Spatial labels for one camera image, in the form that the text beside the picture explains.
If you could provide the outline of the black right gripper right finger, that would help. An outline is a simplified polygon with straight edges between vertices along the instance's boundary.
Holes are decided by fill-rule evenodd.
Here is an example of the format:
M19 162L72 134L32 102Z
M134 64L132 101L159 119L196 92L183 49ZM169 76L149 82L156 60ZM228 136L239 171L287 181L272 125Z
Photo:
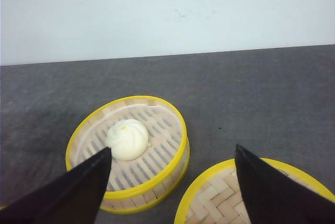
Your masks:
M334 223L334 202L293 181L239 144L234 160L251 223Z

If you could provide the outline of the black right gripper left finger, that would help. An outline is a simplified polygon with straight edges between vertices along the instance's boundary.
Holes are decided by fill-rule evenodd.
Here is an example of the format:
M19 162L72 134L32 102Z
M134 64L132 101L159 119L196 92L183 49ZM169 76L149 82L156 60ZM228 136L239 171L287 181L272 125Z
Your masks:
M51 183L1 210L1 223L94 223L110 171L104 148Z

